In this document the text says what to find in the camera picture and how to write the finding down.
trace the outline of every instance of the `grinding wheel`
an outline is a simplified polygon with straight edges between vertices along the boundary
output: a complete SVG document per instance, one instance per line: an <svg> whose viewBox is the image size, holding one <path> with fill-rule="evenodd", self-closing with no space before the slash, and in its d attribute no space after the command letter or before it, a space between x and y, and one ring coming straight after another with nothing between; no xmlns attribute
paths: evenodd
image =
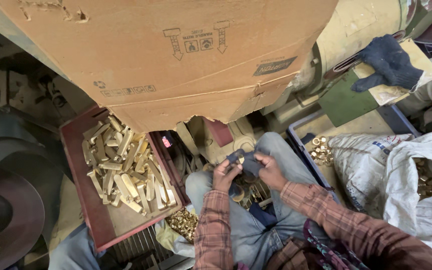
<svg viewBox="0 0 432 270"><path fill-rule="evenodd" d="M0 169L0 270L26 255L44 225L44 205L21 176Z"/></svg>

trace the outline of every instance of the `norton logo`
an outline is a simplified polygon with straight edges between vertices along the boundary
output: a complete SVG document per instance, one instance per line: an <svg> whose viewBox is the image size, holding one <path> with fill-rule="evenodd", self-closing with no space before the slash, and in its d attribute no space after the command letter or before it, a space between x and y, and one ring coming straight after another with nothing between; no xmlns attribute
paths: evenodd
<svg viewBox="0 0 432 270"><path fill-rule="evenodd" d="M288 59L282 60L282 61L276 61L276 62L261 64L258 66L258 69L253 74L253 76L266 75L266 74L278 72L278 71L283 70L283 69L287 69L293 63L293 61L296 58L297 58L297 56L295 56L293 58L288 58Z"/></svg>

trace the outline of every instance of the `red metal tray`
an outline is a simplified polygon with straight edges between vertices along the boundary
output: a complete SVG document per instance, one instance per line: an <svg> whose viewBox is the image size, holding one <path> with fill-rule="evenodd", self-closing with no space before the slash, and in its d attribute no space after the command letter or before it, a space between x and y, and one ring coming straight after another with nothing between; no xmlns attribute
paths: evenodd
<svg viewBox="0 0 432 270"><path fill-rule="evenodd" d="M110 208L112 207L111 205L102 204L93 182L86 175L90 168L85 162L81 143L84 140L83 132L95 126L98 121L105 120L108 114L109 111L107 109L94 106L59 128L64 151L81 202L84 220L93 236L97 252L107 249L117 242L146 229L181 209L189 202L181 177L171 160L168 150L163 144L161 135L159 132L150 132L146 137L161 165L161 169L165 171L171 185L175 187L177 206L167 209L151 219L147 219L144 224L133 226L134 221L131 218L137 217L137 214L133 212L134 215L132 215L128 206L122 205L120 207L123 210L125 210L124 208L128 210L127 213L122 214L121 210L115 211L114 208Z"/></svg>

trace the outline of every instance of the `cardboard box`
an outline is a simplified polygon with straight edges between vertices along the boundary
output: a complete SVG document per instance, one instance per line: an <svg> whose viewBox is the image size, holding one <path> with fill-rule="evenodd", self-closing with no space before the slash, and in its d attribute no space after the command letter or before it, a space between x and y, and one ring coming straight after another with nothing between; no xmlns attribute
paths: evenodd
<svg viewBox="0 0 432 270"><path fill-rule="evenodd" d="M272 104L338 0L0 0L69 79L136 132Z"/></svg>

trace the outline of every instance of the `person's left hand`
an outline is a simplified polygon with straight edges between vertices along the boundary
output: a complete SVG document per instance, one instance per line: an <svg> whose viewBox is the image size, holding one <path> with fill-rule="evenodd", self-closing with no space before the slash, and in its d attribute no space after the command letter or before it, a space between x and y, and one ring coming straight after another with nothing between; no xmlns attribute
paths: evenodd
<svg viewBox="0 0 432 270"><path fill-rule="evenodd" d="M234 177L243 170L243 165L230 166L230 161L225 159L215 169L213 173L213 190L220 190L225 193L230 191L231 182Z"/></svg>

